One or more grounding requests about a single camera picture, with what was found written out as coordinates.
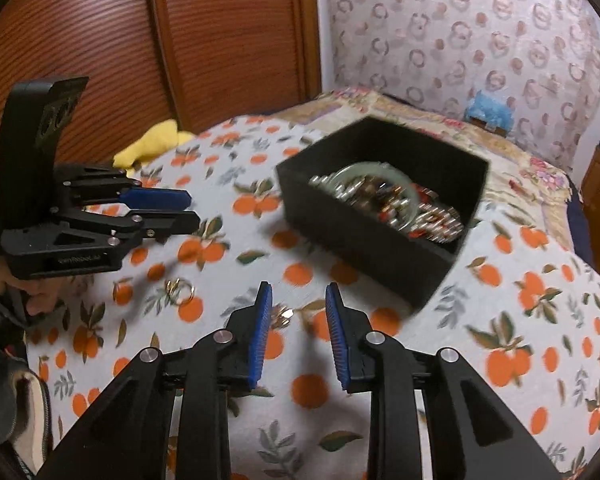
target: key ring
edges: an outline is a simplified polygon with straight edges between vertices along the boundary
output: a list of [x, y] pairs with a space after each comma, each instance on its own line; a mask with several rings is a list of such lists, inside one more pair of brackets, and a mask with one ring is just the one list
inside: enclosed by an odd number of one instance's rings
[[[184, 300], [180, 299], [180, 295], [182, 291], [186, 291], [189, 289], [189, 296]], [[176, 278], [175, 280], [164, 280], [164, 290], [167, 292], [167, 298], [169, 298], [170, 303], [181, 306], [183, 304], [189, 303], [193, 299], [194, 293], [196, 291], [195, 287], [182, 278]]]

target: wallpaper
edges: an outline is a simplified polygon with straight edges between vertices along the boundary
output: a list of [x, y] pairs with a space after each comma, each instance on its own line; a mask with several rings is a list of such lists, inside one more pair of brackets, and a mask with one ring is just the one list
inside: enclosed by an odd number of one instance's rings
[[460, 118], [478, 90], [514, 111], [508, 138], [569, 171], [600, 104], [587, 0], [330, 0], [336, 83]]

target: metal parts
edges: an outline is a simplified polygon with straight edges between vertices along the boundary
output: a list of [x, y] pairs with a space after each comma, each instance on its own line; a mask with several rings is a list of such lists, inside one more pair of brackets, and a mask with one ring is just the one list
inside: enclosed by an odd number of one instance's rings
[[309, 183], [412, 238], [448, 243], [464, 230], [453, 207], [386, 163], [351, 164], [327, 176], [313, 176]]

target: wooden wardrobe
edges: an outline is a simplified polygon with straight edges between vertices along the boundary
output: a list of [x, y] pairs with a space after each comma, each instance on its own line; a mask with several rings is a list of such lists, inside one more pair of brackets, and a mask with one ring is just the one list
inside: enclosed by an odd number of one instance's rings
[[101, 162], [152, 124], [193, 133], [320, 91], [315, 0], [8, 0], [0, 10], [0, 118], [11, 86], [90, 82], [58, 160]]

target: open box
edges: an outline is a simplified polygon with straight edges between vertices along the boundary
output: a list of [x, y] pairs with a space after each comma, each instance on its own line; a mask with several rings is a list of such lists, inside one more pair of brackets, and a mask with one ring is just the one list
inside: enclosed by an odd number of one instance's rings
[[[355, 162], [387, 162], [458, 211], [464, 232], [437, 244], [409, 238], [313, 187]], [[302, 150], [277, 167], [285, 216], [305, 237], [409, 301], [423, 307], [458, 255], [486, 180], [489, 163], [434, 137], [367, 117]]]

